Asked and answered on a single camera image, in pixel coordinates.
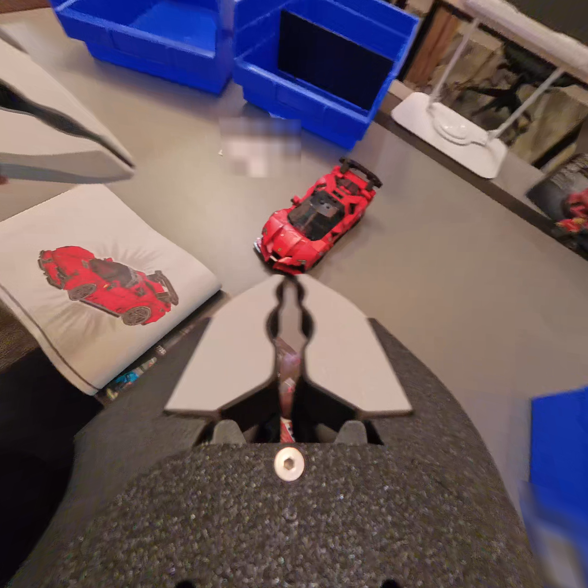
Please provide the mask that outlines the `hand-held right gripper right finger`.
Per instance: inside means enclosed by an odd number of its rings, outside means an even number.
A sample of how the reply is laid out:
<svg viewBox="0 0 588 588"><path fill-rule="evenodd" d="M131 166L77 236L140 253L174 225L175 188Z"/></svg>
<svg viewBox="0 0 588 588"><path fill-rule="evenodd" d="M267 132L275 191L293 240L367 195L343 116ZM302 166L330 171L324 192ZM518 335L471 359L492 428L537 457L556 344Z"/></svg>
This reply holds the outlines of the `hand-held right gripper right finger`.
<svg viewBox="0 0 588 588"><path fill-rule="evenodd" d="M315 278L296 280L306 344L298 406L333 430L349 420L413 413L407 394L368 317Z"/></svg>

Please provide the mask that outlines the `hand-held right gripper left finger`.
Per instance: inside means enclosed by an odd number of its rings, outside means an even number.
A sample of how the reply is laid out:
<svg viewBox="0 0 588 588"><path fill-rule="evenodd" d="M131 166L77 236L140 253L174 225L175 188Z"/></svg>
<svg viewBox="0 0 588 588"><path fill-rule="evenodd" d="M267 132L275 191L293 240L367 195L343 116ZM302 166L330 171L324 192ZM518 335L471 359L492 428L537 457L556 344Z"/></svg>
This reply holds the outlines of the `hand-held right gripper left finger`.
<svg viewBox="0 0 588 588"><path fill-rule="evenodd" d="M233 420L248 430L278 413L275 337L285 283L284 276L270 276L212 316L165 405L167 414Z"/></svg>

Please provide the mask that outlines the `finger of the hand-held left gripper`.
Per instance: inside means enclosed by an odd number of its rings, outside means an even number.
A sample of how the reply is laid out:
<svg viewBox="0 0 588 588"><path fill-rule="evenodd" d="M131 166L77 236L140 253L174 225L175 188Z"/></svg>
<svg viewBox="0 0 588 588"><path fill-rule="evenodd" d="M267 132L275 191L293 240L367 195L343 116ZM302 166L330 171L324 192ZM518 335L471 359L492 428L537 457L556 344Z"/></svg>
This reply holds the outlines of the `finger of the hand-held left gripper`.
<svg viewBox="0 0 588 588"><path fill-rule="evenodd" d="M110 131L8 36L1 37L1 110L27 114L64 134L90 139L135 166Z"/></svg>
<svg viewBox="0 0 588 588"><path fill-rule="evenodd" d="M64 134L27 114L1 110L1 176L70 184L131 179L132 166L87 138Z"/></svg>

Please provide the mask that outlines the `lego instruction booklet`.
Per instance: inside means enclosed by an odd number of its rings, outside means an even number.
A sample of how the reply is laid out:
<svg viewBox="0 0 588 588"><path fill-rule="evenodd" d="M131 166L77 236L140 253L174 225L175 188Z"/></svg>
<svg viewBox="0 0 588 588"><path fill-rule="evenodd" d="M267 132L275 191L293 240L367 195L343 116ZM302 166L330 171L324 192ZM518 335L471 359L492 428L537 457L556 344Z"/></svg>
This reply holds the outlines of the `lego instruction booklet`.
<svg viewBox="0 0 588 588"><path fill-rule="evenodd" d="M103 185L74 187L1 222L1 300L86 394L219 290L203 263Z"/></svg>

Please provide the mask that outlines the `red lego sports car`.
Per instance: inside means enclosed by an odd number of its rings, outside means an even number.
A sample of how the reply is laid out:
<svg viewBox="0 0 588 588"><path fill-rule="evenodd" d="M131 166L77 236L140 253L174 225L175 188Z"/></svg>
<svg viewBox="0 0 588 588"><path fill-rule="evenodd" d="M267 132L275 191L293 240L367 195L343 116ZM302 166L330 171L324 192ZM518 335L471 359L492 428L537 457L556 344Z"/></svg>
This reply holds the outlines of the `red lego sports car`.
<svg viewBox="0 0 588 588"><path fill-rule="evenodd" d="M353 229L383 185L353 159L321 176L291 206L275 211L254 241L254 250L274 271L300 275L313 268Z"/></svg>

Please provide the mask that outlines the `lego set box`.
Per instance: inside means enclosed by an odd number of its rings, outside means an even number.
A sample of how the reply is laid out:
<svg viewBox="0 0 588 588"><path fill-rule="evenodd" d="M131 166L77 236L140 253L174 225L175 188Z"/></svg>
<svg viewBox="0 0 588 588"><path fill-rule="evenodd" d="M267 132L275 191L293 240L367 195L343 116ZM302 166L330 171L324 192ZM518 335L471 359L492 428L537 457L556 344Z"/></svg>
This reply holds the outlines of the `lego set box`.
<svg viewBox="0 0 588 588"><path fill-rule="evenodd" d="M587 153L576 153L531 187L526 197L554 223L566 247L587 253Z"/></svg>

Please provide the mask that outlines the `blue plastic bin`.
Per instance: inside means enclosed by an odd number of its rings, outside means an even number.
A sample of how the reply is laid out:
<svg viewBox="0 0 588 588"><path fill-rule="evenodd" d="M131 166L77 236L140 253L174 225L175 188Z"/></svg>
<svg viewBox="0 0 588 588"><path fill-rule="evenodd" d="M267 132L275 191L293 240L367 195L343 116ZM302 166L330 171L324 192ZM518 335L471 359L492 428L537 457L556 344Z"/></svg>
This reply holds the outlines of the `blue plastic bin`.
<svg viewBox="0 0 588 588"><path fill-rule="evenodd" d="M50 1L99 61L219 95L233 69L234 1Z"/></svg>
<svg viewBox="0 0 588 588"><path fill-rule="evenodd" d="M531 401L530 482L587 516L587 387Z"/></svg>

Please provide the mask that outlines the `blue bin with black insert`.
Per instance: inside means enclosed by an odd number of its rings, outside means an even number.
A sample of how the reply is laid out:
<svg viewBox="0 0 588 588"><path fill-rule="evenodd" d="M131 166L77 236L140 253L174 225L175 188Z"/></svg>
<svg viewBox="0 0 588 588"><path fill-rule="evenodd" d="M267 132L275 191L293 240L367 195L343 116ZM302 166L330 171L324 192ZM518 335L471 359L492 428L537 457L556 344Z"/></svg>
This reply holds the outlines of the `blue bin with black insert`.
<svg viewBox="0 0 588 588"><path fill-rule="evenodd" d="M385 1L236 1L233 79L247 102L351 150L419 24Z"/></svg>

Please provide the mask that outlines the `white stand with flat base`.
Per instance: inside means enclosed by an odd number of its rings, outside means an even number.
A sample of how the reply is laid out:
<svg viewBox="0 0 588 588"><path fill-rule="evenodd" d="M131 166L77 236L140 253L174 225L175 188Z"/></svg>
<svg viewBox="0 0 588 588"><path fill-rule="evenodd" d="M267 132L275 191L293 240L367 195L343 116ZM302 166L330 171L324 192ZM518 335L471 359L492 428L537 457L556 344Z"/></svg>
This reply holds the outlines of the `white stand with flat base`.
<svg viewBox="0 0 588 588"><path fill-rule="evenodd" d="M470 172L484 179L494 179L507 153L506 145L500 140L502 134L518 122L527 108L564 73L576 70L587 75L587 45L544 26L506 1L463 1L463 5L473 20L437 85L429 95L412 92L392 110L391 115L397 124ZM446 79L479 24L492 26L509 39L522 40L527 50L541 49L548 56L548 62L555 66L533 94L492 130L482 129L440 101Z"/></svg>

